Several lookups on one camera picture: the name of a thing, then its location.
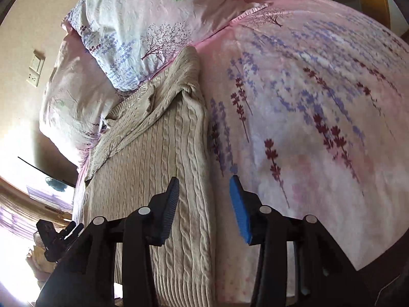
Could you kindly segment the pale pink floral pillow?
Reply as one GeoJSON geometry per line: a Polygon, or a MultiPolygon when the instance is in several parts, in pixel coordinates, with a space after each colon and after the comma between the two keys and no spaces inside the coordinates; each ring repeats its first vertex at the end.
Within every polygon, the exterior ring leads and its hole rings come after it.
{"type": "Polygon", "coordinates": [[[62,40],[45,87],[40,131],[80,168],[100,138],[105,117],[122,100],[81,37],[71,30],[62,40]]]}

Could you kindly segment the beige cable knit sweater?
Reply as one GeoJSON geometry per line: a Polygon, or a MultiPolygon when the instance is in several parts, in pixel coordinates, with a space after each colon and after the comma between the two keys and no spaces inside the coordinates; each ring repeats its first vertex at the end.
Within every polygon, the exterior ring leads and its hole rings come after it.
{"type": "Polygon", "coordinates": [[[107,130],[78,178],[73,217],[123,218],[179,180],[170,237],[152,247],[162,306],[215,305],[215,211],[200,59],[184,48],[153,80],[107,115],[107,130]]]}

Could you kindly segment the floral pillow with green dot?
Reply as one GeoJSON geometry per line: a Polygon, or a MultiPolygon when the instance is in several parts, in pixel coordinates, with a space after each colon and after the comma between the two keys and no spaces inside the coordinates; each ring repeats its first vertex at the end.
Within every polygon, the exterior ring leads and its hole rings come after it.
{"type": "Polygon", "coordinates": [[[245,0],[79,0],[64,23],[80,35],[114,88],[128,92],[184,47],[262,8],[245,0]]]}

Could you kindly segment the white wall switch socket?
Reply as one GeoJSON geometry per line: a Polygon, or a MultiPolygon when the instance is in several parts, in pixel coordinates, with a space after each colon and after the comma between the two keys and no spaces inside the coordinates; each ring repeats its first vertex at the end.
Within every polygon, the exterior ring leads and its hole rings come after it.
{"type": "Polygon", "coordinates": [[[32,58],[28,67],[28,76],[26,81],[33,87],[38,87],[40,82],[40,75],[45,62],[45,55],[35,50],[32,53],[32,58]]]}

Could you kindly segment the pink floral bed sheet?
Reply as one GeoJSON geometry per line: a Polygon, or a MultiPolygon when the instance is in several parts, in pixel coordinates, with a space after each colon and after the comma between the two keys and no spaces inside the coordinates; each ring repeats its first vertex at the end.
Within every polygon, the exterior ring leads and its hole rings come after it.
{"type": "Polygon", "coordinates": [[[331,0],[245,0],[194,47],[208,113],[215,305],[247,303],[257,248],[230,178],[285,216],[312,213],[356,268],[408,229],[408,45],[331,0]]]}

